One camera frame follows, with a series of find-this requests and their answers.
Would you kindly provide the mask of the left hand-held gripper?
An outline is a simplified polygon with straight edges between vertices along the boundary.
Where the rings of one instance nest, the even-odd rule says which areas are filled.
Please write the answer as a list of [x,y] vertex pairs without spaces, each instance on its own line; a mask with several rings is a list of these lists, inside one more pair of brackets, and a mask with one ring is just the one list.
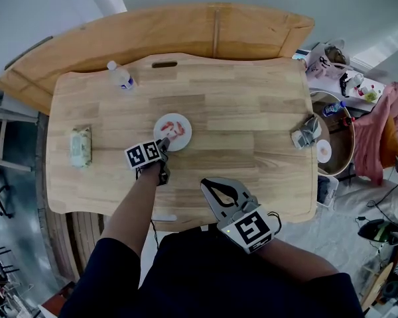
[[170,178],[170,170],[167,166],[167,150],[170,139],[165,137],[157,141],[142,142],[125,150],[125,157],[131,170],[135,171],[136,179],[143,170],[157,163],[160,166],[159,186],[166,185]]

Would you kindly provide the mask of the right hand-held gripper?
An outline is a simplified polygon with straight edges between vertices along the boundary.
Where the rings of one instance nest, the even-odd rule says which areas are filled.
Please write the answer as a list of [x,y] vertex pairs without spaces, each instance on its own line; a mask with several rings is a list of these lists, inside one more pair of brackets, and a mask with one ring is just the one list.
[[[219,221],[217,228],[247,254],[273,239],[266,210],[256,201],[246,201],[251,194],[241,182],[221,177],[203,178],[200,189]],[[238,205],[242,206],[228,215]]]

